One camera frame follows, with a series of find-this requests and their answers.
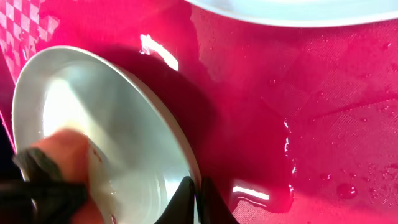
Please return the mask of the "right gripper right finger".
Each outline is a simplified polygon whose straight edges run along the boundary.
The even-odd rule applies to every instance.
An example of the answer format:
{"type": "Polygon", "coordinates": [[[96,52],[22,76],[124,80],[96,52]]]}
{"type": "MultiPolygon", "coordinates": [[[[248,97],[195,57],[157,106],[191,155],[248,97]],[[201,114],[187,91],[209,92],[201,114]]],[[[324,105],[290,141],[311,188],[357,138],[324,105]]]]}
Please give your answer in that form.
{"type": "Polygon", "coordinates": [[[198,214],[201,224],[239,224],[209,177],[201,180],[198,214]]]}

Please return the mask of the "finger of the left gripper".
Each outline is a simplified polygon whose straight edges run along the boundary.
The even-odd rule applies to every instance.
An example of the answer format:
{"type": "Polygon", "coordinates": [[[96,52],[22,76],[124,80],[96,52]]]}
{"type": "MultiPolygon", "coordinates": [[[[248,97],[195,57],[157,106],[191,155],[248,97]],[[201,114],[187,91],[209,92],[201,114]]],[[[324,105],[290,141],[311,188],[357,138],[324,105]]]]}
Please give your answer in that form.
{"type": "Polygon", "coordinates": [[[88,200],[83,184],[1,183],[1,223],[66,224],[88,200]]]}

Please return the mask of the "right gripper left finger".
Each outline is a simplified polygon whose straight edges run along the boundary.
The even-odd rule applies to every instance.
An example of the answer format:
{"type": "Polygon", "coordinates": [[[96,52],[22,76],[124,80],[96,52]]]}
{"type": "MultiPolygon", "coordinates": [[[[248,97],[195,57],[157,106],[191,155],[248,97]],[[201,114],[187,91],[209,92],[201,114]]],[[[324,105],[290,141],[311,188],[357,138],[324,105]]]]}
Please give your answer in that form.
{"type": "Polygon", "coordinates": [[[193,224],[194,204],[195,185],[193,180],[186,176],[155,224],[193,224]]]}

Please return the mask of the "orange green sponge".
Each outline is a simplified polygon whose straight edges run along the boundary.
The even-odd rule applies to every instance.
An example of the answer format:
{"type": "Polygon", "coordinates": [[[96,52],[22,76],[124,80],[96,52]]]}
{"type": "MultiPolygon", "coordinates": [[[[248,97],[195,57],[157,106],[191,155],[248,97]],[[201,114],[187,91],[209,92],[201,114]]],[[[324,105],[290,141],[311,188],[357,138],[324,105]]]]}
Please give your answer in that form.
{"type": "MultiPolygon", "coordinates": [[[[78,183],[84,184],[88,189],[90,186],[88,177],[90,147],[90,141],[84,134],[72,129],[62,129],[19,151],[12,160],[28,181],[78,183]]],[[[43,203],[36,202],[38,211],[35,211],[36,217],[33,223],[40,214],[40,209],[46,214],[52,210],[49,205],[60,204],[52,198],[47,201],[48,204],[44,203],[44,206],[43,203]]],[[[73,216],[60,222],[95,224],[104,223],[104,220],[99,208],[88,194],[87,202],[75,211],[73,216]]]]}

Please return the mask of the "white plate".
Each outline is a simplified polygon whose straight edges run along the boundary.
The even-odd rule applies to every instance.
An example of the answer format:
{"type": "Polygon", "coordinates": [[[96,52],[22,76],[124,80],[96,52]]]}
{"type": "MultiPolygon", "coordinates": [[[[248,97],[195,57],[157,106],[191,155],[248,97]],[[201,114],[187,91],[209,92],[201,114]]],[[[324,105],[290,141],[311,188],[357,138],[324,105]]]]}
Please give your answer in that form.
{"type": "Polygon", "coordinates": [[[87,50],[50,47],[16,81],[17,152],[64,129],[90,140],[90,192],[106,223],[154,223],[181,181],[201,182],[177,121],[140,79],[87,50]]]}
{"type": "Polygon", "coordinates": [[[397,0],[187,0],[232,19],[279,27],[340,27],[397,18],[397,0]]]}

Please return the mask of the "white plate top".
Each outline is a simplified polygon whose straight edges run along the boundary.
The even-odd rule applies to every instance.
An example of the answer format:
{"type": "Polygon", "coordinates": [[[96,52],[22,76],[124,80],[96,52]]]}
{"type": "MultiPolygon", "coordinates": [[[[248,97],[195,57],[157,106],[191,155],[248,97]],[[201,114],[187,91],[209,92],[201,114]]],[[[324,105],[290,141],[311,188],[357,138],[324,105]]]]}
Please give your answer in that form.
{"type": "Polygon", "coordinates": [[[279,27],[340,27],[397,18],[397,0],[187,0],[232,19],[279,27]]]}

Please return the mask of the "red serving tray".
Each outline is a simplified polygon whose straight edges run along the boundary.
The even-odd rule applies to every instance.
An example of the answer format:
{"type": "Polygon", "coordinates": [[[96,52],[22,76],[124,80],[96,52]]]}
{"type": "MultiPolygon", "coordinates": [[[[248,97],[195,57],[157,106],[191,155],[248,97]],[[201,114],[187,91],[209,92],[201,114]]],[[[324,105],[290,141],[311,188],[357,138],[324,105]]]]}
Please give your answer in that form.
{"type": "Polygon", "coordinates": [[[139,77],[241,223],[397,222],[397,21],[290,28],[186,1],[2,1],[1,126],[54,45],[139,77]]]}

